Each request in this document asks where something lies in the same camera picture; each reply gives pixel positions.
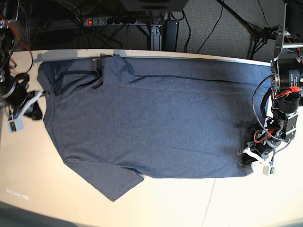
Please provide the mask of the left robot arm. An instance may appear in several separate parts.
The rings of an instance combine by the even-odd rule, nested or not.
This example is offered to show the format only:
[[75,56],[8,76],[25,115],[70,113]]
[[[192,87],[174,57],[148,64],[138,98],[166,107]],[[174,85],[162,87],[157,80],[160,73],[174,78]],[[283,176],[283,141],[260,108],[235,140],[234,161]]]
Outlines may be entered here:
[[276,36],[274,58],[271,61],[271,75],[261,81],[271,80],[271,87],[265,93],[260,110],[266,123],[259,121],[252,141],[239,151],[240,164],[248,166],[255,161],[262,162],[277,148],[289,145],[296,134],[297,109],[303,105],[303,2],[285,0],[283,26]]

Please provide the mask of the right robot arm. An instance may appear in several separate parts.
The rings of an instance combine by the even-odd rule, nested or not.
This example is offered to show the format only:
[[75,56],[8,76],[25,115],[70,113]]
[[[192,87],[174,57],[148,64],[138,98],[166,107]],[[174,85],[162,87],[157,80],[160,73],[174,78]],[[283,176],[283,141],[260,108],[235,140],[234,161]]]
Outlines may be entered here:
[[23,46],[30,54],[30,69],[34,63],[31,50],[10,25],[10,22],[17,21],[20,10],[23,11],[25,19],[27,19],[27,14],[20,5],[20,1],[2,0],[0,2],[0,100],[4,102],[4,107],[9,108],[9,113],[12,115],[11,120],[23,115],[32,120],[41,120],[43,114],[37,100],[48,93],[27,91],[30,81],[28,70],[15,76],[11,75],[13,69],[10,65],[11,56],[19,45]]

